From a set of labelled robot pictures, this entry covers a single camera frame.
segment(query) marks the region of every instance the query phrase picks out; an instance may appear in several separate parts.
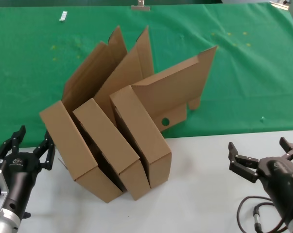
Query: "cardboard box lid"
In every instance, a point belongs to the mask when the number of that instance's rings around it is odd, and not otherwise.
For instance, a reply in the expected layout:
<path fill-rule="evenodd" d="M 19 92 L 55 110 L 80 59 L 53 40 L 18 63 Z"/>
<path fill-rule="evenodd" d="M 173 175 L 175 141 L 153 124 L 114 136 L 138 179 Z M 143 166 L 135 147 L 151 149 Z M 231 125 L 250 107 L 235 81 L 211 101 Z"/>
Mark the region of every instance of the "cardboard box lid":
<path fill-rule="evenodd" d="M 116 125 L 109 95 L 154 74 L 148 27 L 94 96 L 94 100 Z"/>
<path fill-rule="evenodd" d="M 123 119 L 149 164 L 171 154 L 168 144 L 131 86 L 112 94 L 111 99 L 116 114 Z"/>
<path fill-rule="evenodd" d="M 121 30 L 117 27 L 108 45 L 100 42 L 66 82 L 62 102 L 70 114 L 94 96 L 126 54 Z"/>
<path fill-rule="evenodd" d="M 131 85 L 152 119 L 169 115 L 169 120 L 172 120 L 173 124 L 164 127 L 161 121 L 156 121 L 160 130 L 179 123 L 186 116 L 187 103 L 191 109 L 198 107 L 216 48 L 212 47 Z"/>
<path fill-rule="evenodd" d="M 74 180 L 98 166 L 61 101 L 40 112 L 40 116 Z"/>
<path fill-rule="evenodd" d="M 91 98 L 73 113 L 118 174 L 139 160 L 139 156 L 94 99 Z"/>

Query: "green fabric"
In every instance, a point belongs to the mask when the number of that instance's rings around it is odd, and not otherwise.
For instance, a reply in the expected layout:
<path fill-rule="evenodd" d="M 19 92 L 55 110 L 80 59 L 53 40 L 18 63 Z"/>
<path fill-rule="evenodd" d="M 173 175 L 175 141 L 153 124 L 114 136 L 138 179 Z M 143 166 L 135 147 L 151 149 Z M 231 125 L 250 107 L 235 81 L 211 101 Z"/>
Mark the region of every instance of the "green fabric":
<path fill-rule="evenodd" d="M 25 124 L 23 146 L 37 146 L 38 113 L 117 25 L 128 49 L 150 26 L 155 71 L 220 46 L 200 107 L 165 137 L 293 130 L 293 21 L 268 3 L 0 8 L 0 143 Z"/>

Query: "cable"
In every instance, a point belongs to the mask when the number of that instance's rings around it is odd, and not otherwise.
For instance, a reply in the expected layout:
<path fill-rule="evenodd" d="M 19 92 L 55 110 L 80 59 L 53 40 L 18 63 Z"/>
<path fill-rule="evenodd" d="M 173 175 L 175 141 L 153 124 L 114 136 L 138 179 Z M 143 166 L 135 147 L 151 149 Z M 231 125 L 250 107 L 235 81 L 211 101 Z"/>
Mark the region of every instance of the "cable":
<path fill-rule="evenodd" d="M 245 197 L 240 202 L 240 204 L 238 206 L 238 209 L 237 209 L 237 224 L 238 224 L 239 229 L 241 230 L 242 233 L 247 233 L 247 232 L 241 226 L 239 215 L 240 215 L 240 210 L 241 210 L 242 205 L 248 199 L 264 199 L 264 200 L 272 201 L 270 198 L 266 198 L 266 197 L 261 197 L 261 196 L 248 196 L 248 197 Z M 259 207 L 261 207 L 263 205 L 274 205 L 274 204 L 272 202 L 263 202 L 263 203 L 258 204 L 256 207 L 259 208 Z M 282 233 L 282 232 L 284 232 L 287 229 L 287 227 L 284 227 L 284 228 L 280 229 L 279 231 L 278 231 L 278 229 L 282 226 L 282 224 L 284 223 L 284 221 L 285 221 L 288 213 L 291 212 L 292 208 L 293 208 L 293 202 L 290 205 L 290 207 L 288 208 L 288 210 L 287 210 L 286 214 L 284 215 L 284 217 L 282 218 L 282 220 L 277 224 L 277 226 L 274 229 L 272 229 L 271 231 L 267 232 L 267 233 Z"/>

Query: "brown cardboard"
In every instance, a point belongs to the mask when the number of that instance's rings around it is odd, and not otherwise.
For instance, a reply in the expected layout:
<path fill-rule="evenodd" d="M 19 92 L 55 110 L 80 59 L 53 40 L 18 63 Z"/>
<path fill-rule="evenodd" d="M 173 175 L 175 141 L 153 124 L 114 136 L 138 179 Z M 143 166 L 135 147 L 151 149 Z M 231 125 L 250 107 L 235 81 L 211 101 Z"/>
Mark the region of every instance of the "brown cardboard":
<path fill-rule="evenodd" d="M 70 114 L 94 96 L 126 54 L 121 30 L 117 27 L 108 45 L 100 42 L 66 82 L 62 102 Z"/>
<path fill-rule="evenodd" d="M 40 113 L 72 178 L 105 202 L 122 194 L 99 169 L 84 139 L 61 101 Z"/>
<path fill-rule="evenodd" d="M 94 96 L 94 100 L 116 125 L 109 96 L 125 86 L 134 84 L 154 74 L 151 42 L 148 27 L 137 39 L 136 44 L 124 57 L 103 86 Z"/>
<path fill-rule="evenodd" d="M 139 156 L 94 101 L 73 111 L 134 200 L 150 191 Z"/>
<path fill-rule="evenodd" d="M 198 107 L 215 52 L 210 48 L 110 96 L 117 125 L 141 157 L 151 188 L 168 179 L 171 166 L 160 131 L 185 120 L 187 104 Z"/>
<path fill-rule="evenodd" d="M 171 150 L 131 86 L 111 95 L 116 122 L 141 157 L 151 188 L 168 179 Z"/>
<path fill-rule="evenodd" d="M 132 89 L 160 131 L 186 120 L 186 104 L 199 106 L 215 56 L 212 47 L 173 67 L 132 85 Z M 168 126 L 162 125 L 167 118 Z"/>

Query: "cardboard box side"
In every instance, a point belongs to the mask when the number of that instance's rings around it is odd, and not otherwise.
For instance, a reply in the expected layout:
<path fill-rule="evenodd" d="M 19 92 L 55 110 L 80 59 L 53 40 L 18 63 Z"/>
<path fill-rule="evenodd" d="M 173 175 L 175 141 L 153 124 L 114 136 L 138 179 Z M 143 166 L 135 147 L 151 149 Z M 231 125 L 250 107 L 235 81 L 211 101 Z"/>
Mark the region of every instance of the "cardboard box side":
<path fill-rule="evenodd" d="M 169 178 L 172 154 L 169 153 L 150 165 L 150 186 L 155 188 Z"/>
<path fill-rule="evenodd" d="M 134 200 L 138 200 L 151 190 L 140 160 L 123 171 L 120 178 Z"/>
<path fill-rule="evenodd" d="M 98 167 L 78 178 L 76 182 L 106 203 L 122 194 Z"/>
<path fill-rule="evenodd" d="M 139 156 L 94 99 L 91 98 L 73 113 L 118 174 L 139 160 Z"/>
<path fill-rule="evenodd" d="M 40 116 L 74 180 L 98 165 L 61 101 Z"/>
<path fill-rule="evenodd" d="M 150 43 L 148 28 L 146 28 L 130 52 L 94 96 L 94 100 L 114 125 L 116 125 L 116 122 L 109 96 L 128 85 L 154 74 Z"/>
<path fill-rule="evenodd" d="M 199 62 L 148 85 L 132 89 L 151 117 L 201 96 L 216 52 L 216 47 L 200 53 Z"/>
<path fill-rule="evenodd" d="M 113 105 L 114 109 L 114 114 L 115 114 L 115 119 L 116 119 L 116 124 L 117 128 L 120 131 L 120 133 L 123 135 L 123 137 L 127 140 L 129 145 L 133 148 L 133 150 L 137 153 L 137 155 L 140 157 L 140 161 L 144 167 L 147 179 L 149 178 L 149 163 L 141 151 L 141 149 L 138 147 L 137 142 L 133 138 L 131 132 L 129 131 L 128 127 L 124 123 L 123 119 L 120 117 L 119 113 L 116 112 L 115 106 Z"/>
<path fill-rule="evenodd" d="M 149 164 L 171 152 L 131 86 L 114 93 L 111 99 Z"/>

